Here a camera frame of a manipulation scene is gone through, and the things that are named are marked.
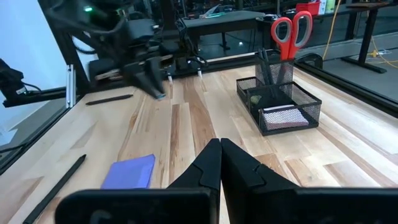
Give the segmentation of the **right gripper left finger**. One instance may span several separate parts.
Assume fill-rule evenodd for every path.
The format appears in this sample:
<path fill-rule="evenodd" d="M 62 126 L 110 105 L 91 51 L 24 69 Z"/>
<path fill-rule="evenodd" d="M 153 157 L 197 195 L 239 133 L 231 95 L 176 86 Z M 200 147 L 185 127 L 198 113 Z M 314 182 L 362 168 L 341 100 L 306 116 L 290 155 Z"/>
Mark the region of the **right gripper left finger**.
<path fill-rule="evenodd" d="M 77 191 L 55 211 L 62 224 L 212 224 L 219 222 L 221 143 L 211 139 L 166 189 Z"/>

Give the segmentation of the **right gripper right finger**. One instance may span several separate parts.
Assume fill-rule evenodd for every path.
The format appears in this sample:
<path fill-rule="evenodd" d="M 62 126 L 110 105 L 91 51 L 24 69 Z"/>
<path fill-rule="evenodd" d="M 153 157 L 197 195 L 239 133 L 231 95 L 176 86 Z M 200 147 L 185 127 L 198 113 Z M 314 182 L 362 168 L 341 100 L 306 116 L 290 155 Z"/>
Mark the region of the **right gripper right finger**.
<path fill-rule="evenodd" d="M 397 224 L 396 188 L 300 187 L 227 138 L 221 181 L 231 223 Z"/>

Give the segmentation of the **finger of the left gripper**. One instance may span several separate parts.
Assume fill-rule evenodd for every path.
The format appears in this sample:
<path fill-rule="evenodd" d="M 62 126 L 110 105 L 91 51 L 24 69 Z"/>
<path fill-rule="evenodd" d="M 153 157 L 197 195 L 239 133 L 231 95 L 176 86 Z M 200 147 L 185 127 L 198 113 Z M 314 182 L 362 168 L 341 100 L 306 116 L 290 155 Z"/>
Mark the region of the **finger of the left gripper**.
<path fill-rule="evenodd" d="M 158 94 L 164 95 L 163 75 L 160 71 L 160 58 L 152 57 L 146 60 L 147 74 L 149 76 L 150 85 Z"/>
<path fill-rule="evenodd" d="M 153 78 L 149 74 L 146 74 L 146 72 L 143 72 L 137 63 L 124 66 L 124 81 L 131 86 L 143 90 L 150 96 L 158 96 Z"/>

